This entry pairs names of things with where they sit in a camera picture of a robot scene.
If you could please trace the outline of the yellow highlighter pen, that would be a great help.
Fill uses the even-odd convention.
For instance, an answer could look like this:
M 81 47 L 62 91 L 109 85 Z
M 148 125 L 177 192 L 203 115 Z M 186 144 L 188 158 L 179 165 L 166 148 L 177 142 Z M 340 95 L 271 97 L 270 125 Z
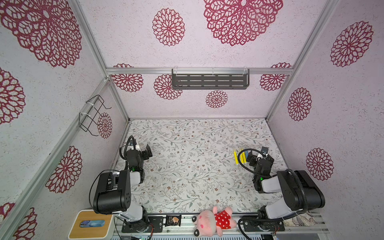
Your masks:
M 236 165 L 238 165 L 239 164 L 239 160 L 238 160 L 238 154 L 237 154 L 236 151 L 234 151 L 234 158 L 235 158 Z
M 245 163 L 245 153 L 244 153 L 244 152 L 242 152 L 242 153 L 240 154 L 240 160 L 241 160 L 241 163 L 242 163 L 242 164 Z

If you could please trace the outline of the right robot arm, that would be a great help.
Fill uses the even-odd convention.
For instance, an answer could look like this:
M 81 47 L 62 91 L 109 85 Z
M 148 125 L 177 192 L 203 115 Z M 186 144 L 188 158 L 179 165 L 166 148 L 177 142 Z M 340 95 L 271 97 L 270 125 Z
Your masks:
M 253 174 L 255 190 L 260 194 L 281 193 L 278 201 L 263 206 L 258 210 L 258 219 L 262 222 L 276 222 L 294 218 L 307 211 L 321 209 L 326 199 L 306 171 L 286 169 L 271 175 L 274 159 L 269 155 L 269 149 L 244 149 L 238 157 L 245 157 L 253 169 L 240 165 Z

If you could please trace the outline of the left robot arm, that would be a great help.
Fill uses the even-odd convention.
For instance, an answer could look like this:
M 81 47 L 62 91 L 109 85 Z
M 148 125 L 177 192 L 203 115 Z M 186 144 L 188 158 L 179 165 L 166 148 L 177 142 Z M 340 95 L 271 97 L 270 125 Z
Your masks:
M 146 209 L 132 199 L 131 188 L 145 180 L 144 161 L 153 156 L 151 147 L 142 150 L 134 136 L 119 148 L 120 158 L 125 161 L 123 170 L 103 170 L 94 180 L 97 184 L 95 196 L 89 199 L 97 214 L 116 215 L 123 222 L 133 225 L 149 224 Z

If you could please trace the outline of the small dark snack packet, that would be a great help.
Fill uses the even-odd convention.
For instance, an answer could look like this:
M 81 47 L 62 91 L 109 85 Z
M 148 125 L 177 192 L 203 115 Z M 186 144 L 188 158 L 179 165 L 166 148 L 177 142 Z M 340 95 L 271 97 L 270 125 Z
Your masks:
M 165 227 L 180 227 L 182 215 L 166 215 Z

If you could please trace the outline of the pink pig plush toy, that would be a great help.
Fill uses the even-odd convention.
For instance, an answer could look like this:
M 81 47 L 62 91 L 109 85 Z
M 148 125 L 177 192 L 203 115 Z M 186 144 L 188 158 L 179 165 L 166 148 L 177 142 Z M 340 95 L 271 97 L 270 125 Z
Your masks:
M 193 223 L 196 225 L 194 229 L 194 236 L 199 237 L 212 237 L 217 234 L 219 237 L 223 235 L 223 230 L 234 229 L 237 222 L 232 218 L 233 210 L 226 207 L 221 212 L 218 207 L 213 207 L 213 210 L 204 210 L 198 216 L 192 218 Z

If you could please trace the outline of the dark grey wall shelf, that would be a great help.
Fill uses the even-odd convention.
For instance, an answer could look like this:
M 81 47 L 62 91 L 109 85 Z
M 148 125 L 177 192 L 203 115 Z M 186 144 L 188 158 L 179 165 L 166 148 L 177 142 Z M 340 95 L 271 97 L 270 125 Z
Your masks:
M 250 75 L 242 74 L 190 74 L 172 69 L 171 83 L 174 90 L 246 90 Z

